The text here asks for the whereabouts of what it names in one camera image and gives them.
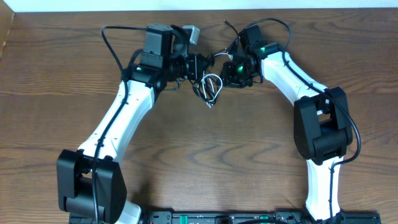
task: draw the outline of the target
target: brown tabletop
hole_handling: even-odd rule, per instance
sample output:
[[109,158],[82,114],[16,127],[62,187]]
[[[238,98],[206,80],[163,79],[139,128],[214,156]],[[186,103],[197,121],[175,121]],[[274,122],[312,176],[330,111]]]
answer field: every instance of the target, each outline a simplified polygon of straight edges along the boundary
[[[234,37],[223,19],[241,30],[263,17],[290,24],[295,62],[347,93],[363,149],[341,168],[340,206],[377,210],[383,223],[398,223],[397,9],[17,14],[0,64],[0,223],[68,221],[58,208],[55,162],[91,134],[120,82],[101,26],[194,24],[201,29],[196,50],[207,55]],[[287,40],[281,25],[261,27],[270,42]],[[142,32],[107,33],[124,65],[143,46]],[[355,149],[354,140],[347,157]],[[223,89],[212,109],[188,83],[162,92],[122,168],[128,199],[146,208],[250,212],[302,208],[307,198],[293,107],[269,82]]]

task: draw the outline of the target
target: table surface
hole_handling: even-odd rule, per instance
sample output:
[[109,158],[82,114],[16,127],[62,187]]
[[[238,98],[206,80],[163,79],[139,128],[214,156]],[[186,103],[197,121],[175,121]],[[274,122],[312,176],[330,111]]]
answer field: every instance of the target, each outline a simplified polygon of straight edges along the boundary
[[[99,124],[120,82],[103,43],[105,24],[195,24],[196,50],[226,47],[234,32],[277,17],[294,32],[289,52],[311,77],[347,93],[363,149],[341,168],[344,210],[377,210],[397,223],[398,9],[71,12],[17,14],[0,64],[0,222],[66,223],[55,163]],[[285,42],[274,22],[267,40]],[[108,32],[122,63],[142,48],[139,31]],[[213,72],[220,72],[222,62]],[[356,141],[347,157],[356,150]],[[164,91],[124,156],[128,199],[176,211],[302,208],[307,166],[293,140],[293,107],[271,83],[223,89],[214,108],[188,83]]]

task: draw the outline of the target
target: white plastic mount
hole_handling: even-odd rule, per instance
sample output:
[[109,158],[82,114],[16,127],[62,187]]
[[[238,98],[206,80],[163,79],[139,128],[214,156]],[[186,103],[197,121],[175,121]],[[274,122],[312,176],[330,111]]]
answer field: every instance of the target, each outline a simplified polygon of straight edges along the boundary
[[[110,127],[98,156],[99,159],[103,159],[105,156],[111,156],[113,161],[118,162],[120,166],[123,161],[124,153],[126,152],[139,122],[152,108],[152,105],[155,102],[153,88],[146,87],[145,83],[130,80],[128,81],[127,86],[129,90],[127,103],[123,106],[119,115]],[[105,117],[102,119],[93,134],[91,134],[91,136],[82,145],[80,145],[79,149],[84,149],[84,155],[91,157],[94,156],[97,140],[100,138],[106,125],[119,108],[122,99],[124,98],[124,93],[124,83],[121,82],[118,95],[113,101],[108,112],[105,114]],[[126,201],[122,214],[116,223],[137,224],[140,215],[140,206]]]
[[[289,53],[285,52],[285,58],[289,61],[289,65],[306,81],[312,83],[313,86],[321,91],[327,87],[309,77],[299,66],[297,66],[290,58]],[[309,89],[306,84],[299,80],[284,64],[282,60],[282,52],[270,54],[262,60],[261,64],[262,76],[266,80],[272,82],[286,97],[292,105],[296,100],[303,96],[315,96],[317,92]]]
[[[312,160],[307,160],[308,167],[308,197],[305,206],[315,220],[327,220],[330,218],[330,167],[332,164],[342,161],[338,156],[323,161],[318,166]],[[340,212],[337,201],[338,173],[340,165],[335,166],[333,174],[333,191],[331,195],[331,207],[333,216]]]

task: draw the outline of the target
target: black robotic joint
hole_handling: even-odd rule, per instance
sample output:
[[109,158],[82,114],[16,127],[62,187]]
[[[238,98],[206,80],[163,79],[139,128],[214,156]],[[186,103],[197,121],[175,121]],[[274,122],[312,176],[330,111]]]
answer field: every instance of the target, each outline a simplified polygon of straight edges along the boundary
[[[93,180],[82,175],[92,168],[92,163],[93,158],[84,156],[81,151],[62,151],[57,161],[60,210],[83,217],[95,217]],[[96,167],[99,220],[115,223],[127,198],[120,166],[117,162],[104,159],[98,160]]]
[[[325,93],[348,112],[347,97],[340,87]],[[319,121],[317,111],[330,117]],[[353,142],[353,133],[343,112],[336,105],[326,103],[324,96],[317,95],[294,103],[294,141],[304,159],[322,165],[327,159],[346,154],[347,146]]]

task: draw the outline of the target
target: wooden table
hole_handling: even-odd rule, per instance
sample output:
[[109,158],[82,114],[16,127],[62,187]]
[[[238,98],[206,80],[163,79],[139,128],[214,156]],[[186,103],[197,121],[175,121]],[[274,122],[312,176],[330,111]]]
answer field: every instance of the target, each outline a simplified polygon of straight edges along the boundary
[[[120,82],[101,26],[195,24],[206,55],[234,37],[223,19],[240,30],[263,17],[290,24],[295,62],[348,95],[363,149],[341,169],[341,207],[377,210],[384,223],[397,223],[397,9],[17,14],[0,64],[0,223],[68,221],[55,162],[91,134]],[[261,27],[270,42],[286,41],[282,26]],[[143,46],[142,32],[108,36],[124,65]],[[124,156],[127,197],[185,211],[302,208],[307,167],[292,131],[293,107],[271,83],[224,89],[211,110],[184,83],[162,92],[141,121]],[[355,149],[354,141],[347,157]]]

